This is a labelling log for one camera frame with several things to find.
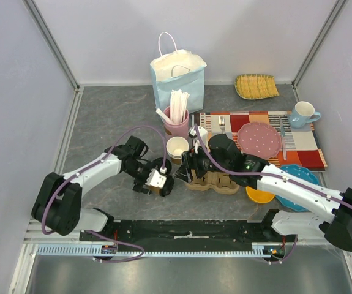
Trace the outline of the pink polka dot plate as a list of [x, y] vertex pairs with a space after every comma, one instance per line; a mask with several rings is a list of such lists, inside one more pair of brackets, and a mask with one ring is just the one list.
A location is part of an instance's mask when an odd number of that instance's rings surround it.
[[244, 124], [238, 131], [237, 142], [246, 154], [268, 160], [282, 149], [282, 138], [276, 129], [263, 122]]

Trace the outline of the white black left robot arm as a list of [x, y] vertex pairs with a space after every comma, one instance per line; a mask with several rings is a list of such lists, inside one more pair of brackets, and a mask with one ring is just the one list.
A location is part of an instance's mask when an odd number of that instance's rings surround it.
[[133, 178], [134, 191], [149, 193], [148, 178], [153, 169], [160, 170], [163, 158], [145, 160], [147, 151], [145, 142], [131, 136], [74, 171], [49, 173], [32, 208], [32, 218], [42, 223], [48, 234], [66, 236], [74, 230], [91, 230], [99, 240], [109, 240], [114, 234], [114, 226], [108, 222], [111, 216], [97, 208], [82, 208], [82, 199], [92, 188], [120, 173]]

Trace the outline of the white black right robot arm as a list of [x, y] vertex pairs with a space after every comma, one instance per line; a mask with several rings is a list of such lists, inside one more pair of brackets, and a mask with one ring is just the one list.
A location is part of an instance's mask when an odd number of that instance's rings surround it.
[[329, 189], [293, 176], [260, 157], [242, 153], [224, 134], [210, 138], [206, 147], [183, 152], [175, 176], [191, 183], [207, 172], [220, 171], [239, 186], [279, 195], [306, 209], [304, 213], [269, 210], [260, 225], [265, 240], [287, 235], [323, 237], [352, 252], [352, 188]]

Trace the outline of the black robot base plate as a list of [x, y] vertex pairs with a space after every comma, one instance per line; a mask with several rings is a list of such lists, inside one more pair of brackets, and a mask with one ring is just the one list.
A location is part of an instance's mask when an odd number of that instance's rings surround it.
[[252, 243], [290, 243], [295, 238], [247, 220], [114, 220], [100, 234], [150, 249], [248, 249]]

